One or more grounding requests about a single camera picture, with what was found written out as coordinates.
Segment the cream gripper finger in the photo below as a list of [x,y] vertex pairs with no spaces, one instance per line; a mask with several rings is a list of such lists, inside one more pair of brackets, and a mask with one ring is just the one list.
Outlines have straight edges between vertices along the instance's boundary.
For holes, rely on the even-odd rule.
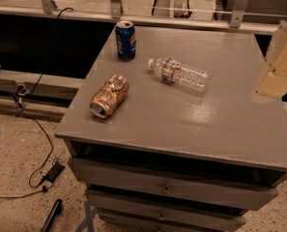
[[280,99],[287,94],[287,21],[281,20],[274,31],[265,60],[267,66],[258,76],[256,93]]

